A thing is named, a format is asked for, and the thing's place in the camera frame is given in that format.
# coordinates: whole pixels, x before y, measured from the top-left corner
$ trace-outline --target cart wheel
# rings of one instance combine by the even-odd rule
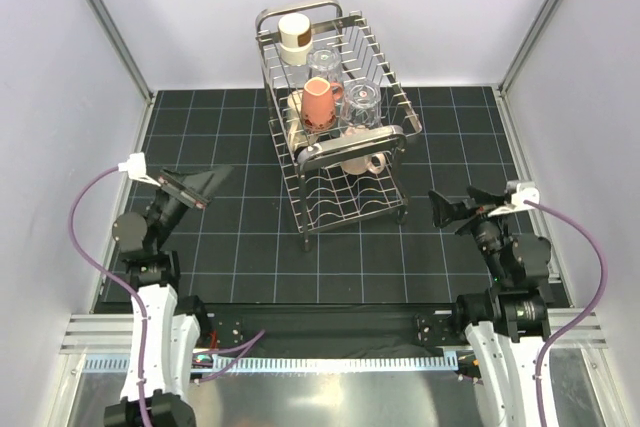
[[[396,212],[396,224],[404,225],[406,221],[407,221],[407,208],[400,207]]]

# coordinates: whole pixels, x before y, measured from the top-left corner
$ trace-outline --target pink mug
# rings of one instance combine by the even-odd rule
[[[342,96],[342,89],[334,91],[334,88],[333,83],[322,77],[313,77],[304,84],[300,113],[308,131],[324,132],[335,123],[336,99]]]

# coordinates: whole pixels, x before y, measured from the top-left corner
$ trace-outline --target drinking glass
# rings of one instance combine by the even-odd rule
[[[380,127],[382,119],[381,94],[378,84],[370,80],[356,80],[345,90],[340,120],[344,127]]]

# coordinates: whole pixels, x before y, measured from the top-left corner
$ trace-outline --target metal cart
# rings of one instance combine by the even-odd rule
[[[327,7],[335,7],[336,15],[312,23],[314,45],[331,45],[340,51],[345,89],[350,82],[368,79],[378,84],[382,93],[383,125],[348,137],[340,137],[337,123],[321,135],[303,128],[298,109],[293,112],[287,103],[299,85],[294,81],[299,70],[281,61],[277,27],[273,31],[263,29],[269,18],[313,11],[307,13],[314,19],[329,10]],[[256,19],[256,32],[269,129],[304,250],[311,249],[309,235],[314,232],[385,213],[395,214],[396,221],[402,223],[409,204],[409,196],[398,180],[402,154],[407,139],[419,134],[422,125],[367,19],[361,12],[343,16],[337,0],[311,0],[264,10]],[[294,150],[290,139],[295,136],[303,139],[304,148]],[[386,159],[384,170],[377,175],[347,175],[340,167],[345,160],[376,153],[383,153]]]

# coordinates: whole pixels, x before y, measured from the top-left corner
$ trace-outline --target clear glass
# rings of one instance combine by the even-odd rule
[[[342,57],[335,47],[330,45],[314,46],[307,54],[307,67],[311,77],[322,77],[331,83],[336,112],[339,114],[344,98],[344,81],[342,79]]]
[[[345,90],[340,119],[345,127],[380,127],[382,119],[380,87],[370,80],[356,80]]]

